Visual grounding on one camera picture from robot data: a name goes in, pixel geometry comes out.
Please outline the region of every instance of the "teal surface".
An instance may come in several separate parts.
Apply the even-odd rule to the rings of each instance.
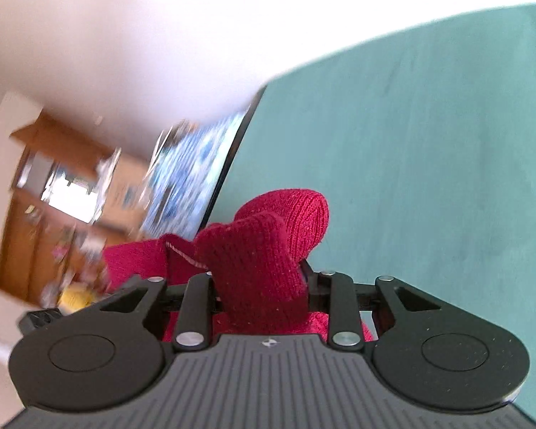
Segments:
[[[215,205],[330,204],[316,269],[391,274],[518,335],[536,418],[536,5],[362,44],[271,82]]]

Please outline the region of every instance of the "metal screw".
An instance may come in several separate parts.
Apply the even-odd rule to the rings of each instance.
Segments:
[[[177,343],[184,346],[197,346],[204,342],[204,337],[198,332],[182,332],[177,335]]]
[[[352,346],[357,345],[361,339],[355,332],[343,331],[335,334],[332,340],[336,345]]]

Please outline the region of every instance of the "blue patterned fabric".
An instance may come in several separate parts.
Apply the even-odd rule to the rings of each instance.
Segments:
[[[161,152],[150,179],[153,199],[141,225],[147,236],[195,237],[244,113],[205,125]]]

